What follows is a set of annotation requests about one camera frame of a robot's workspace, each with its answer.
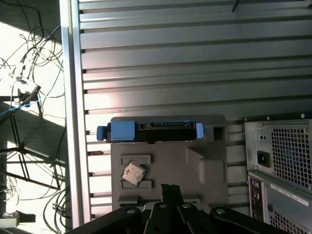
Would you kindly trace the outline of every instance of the cpu processor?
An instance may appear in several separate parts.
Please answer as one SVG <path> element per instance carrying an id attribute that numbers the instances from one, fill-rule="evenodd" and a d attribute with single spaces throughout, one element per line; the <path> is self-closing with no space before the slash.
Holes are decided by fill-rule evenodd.
<path id="1" fill-rule="evenodd" d="M 130 160 L 121 177 L 133 185 L 138 186 L 146 175 L 148 169 Z"/>

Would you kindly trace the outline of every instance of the metal shelf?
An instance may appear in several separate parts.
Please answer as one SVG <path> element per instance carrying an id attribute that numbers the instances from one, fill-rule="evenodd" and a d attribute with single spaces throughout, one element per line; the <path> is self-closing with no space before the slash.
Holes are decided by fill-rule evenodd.
<path id="1" fill-rule="evenodd" d="M 312 11 L 303 1 L 241 1 L 234 13 L 227 0 L 60 4 L 73 227 L 111 209 L 110 145 L 95 137 L 111 118 L 221 114 L 238 128 L 244 116 L 311 106 Z M 242 130 L 229 138 L 229 200 L 243 205 Z M 90 174 L 98 151 L 104 169 Z"/>

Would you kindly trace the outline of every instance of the ribbed metal panel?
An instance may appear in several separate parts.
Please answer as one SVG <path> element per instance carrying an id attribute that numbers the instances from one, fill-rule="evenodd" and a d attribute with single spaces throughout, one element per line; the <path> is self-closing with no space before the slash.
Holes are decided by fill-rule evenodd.
<path id="1" fill-rule="evenodd" d="M 89 172 L 102 171 L 89 173 L 96 216 L 111 209 L 110 146 L 95 136 L 111 118 L 222 114 L 233 121 L 311 107 L 312 10 L 303 1 L 241 1 L 234 13 L 227 0 L 82 0 L 74 7 Z M 243 133 L 235 124 L 229 132 L 229 202 L 246 213 Z"/>

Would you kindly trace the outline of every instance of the ventilation grille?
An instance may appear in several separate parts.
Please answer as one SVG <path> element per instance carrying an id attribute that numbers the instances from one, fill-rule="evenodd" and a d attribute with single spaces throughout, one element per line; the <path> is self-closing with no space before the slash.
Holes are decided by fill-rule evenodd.
<path id="1" fill-rule="evenodd" d="M 308 234 L 303 229 L 299 228 L 294 223 L 290 222 L 284 216 L 280 215 L 278 212 L 274 211 L 274 216 L 270 216 L 271 225 L 284 230 L 291 234 Z"/>
<path id="2" fill-rule="evenodd" d="M 312 184 L 308 134 L 303 129 L 272 129 L 274 171 L 306 188 Z"/>

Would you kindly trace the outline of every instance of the blue cable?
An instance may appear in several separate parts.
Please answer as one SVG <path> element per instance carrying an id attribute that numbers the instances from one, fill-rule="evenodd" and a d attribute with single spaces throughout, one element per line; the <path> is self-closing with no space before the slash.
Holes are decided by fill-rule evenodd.
<path id="1" fill-rule="evenodd" d="M 18 106 L 18 107 L 12 108 L 12 109 L 7 110 L 7 111 L 3 111 L 2 113 L 0 113 L 0 116 L 3 115 L 3 114 L 5 114 L 5 113 L 7 113 L 7 112 L 9 112 L 9 111 L 13 111 L 13 110 L 15 110 L 15 109 L 19 109 L 19 108 L 22 108 L 22 107 L 24 107 L 24 106 L 29 106 L 29 105 L 35 104 L 35 103 L 37 103 L 37 102 L 39 102 L 39 101 L 41 101 L 41 99 L 38 99 L 37 101 L 34 101 L 33 103 L 25 104 L 25 105 L 22 105 L 22 106 Z"/>

